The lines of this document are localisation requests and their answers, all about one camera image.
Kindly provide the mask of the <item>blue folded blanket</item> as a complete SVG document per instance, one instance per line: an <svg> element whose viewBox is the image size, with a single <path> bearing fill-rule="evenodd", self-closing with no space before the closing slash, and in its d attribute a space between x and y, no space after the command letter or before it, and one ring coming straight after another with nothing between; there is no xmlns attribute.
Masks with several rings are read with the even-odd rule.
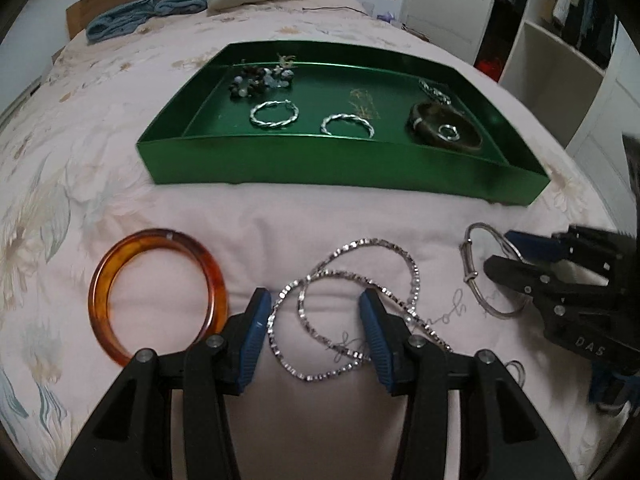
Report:
<svg viewBox="0 0 640 480"><path fill-rule="evenodd" d="M207 8L207 0L134 0L99 14L86 26L88 44L132 34L151 18L194 14Z"/></svg>

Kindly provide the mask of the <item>white wardrobe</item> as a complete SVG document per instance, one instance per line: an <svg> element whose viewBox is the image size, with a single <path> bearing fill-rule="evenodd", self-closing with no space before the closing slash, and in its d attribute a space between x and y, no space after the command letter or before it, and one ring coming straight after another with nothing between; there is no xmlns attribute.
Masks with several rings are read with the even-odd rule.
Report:
<svg viewBox="0 0 640 480"><path fill-rule="evenodd" d="M407 24L433 44L473 63L489 38L499 0L404 0ZM639 100L632 78L639 55L622 26L613 54L601 68L570 46L544 18L548 0L525 0L498 84L518 99L593 178L623 177L624 134L639 131Z"/></svg>

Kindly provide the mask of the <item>red container in wardrobe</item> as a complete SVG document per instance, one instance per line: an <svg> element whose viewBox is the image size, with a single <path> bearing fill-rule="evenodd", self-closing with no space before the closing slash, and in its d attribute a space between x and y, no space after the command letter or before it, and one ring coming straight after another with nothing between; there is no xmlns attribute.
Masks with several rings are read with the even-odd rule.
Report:
<svg viewBox="0 0 640 480"><path fill-rule="evenodd" d="M504 70L504 62L501 58L480 58L475 63L475 68L493 81L498 82Z"/></svg>

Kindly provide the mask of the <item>dark brown wooden bangle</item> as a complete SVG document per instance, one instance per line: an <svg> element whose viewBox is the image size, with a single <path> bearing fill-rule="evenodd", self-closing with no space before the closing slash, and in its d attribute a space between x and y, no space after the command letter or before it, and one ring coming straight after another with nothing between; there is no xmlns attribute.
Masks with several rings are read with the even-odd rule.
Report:
<svg viewBox="0 0 640 480"><path fill-rule="evenodd" d="M468 118L437 102L414 104L406 128L414 142L433 148L474 153L483 145L482 135Z"/></svg>

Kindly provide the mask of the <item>amber resin bangle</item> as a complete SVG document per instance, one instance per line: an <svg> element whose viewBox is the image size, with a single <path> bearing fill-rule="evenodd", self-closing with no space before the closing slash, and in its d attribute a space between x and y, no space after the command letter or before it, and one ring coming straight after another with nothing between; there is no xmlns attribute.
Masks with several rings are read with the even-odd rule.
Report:
<svg viewBox="0 0 640 480"><path fill-rule="evenodd" d="M229 317L221 268L208 249L183 232L147 229L128 235L102 257L88 290L96 341L118 365L132 344L192 346L218 334Z"/></svg>

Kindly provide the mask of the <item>green jewelry tray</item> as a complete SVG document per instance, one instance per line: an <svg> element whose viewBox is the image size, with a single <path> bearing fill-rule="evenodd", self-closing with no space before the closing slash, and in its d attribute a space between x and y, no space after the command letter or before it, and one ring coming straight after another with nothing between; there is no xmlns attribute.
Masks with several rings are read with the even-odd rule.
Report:
<svg viewBox="0 0 640 480"><path fill-rule="evenodd" d="M412 140L410 108L451 106L478 152ZM518 130L453 67L308 40L224 47L140 136L157 184L284 183L426 191L529 205L548 176Z"/></svg>

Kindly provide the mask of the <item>thin silver bangle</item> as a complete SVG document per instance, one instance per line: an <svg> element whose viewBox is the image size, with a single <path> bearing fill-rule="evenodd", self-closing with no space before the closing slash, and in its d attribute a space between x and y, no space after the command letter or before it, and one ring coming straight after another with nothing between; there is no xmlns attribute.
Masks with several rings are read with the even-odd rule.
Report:
<svg viewBox="0 0 640 480"><path fill-rule="evenodd" d="M484 311L499 320L512 320L522 315L525 308L523 301L514 310L506 312L495 308L490 304L482 293L480 286L477 285L477 278L480 275L476 270L473 257L473 240L472 232L474 230L483 230L490 234L500 246L504 257L496 255L491 256L485 261L485 274L494 283L501 287L506 287L504 278L508 271L522 270L525 266L523 256L518 248L502 233L497 231L493 226L485 222L471 223L464 232L464 240L459 246L460 255L463 266L463 281L468 285L469 289L476 299L477 303Z"/></svg>

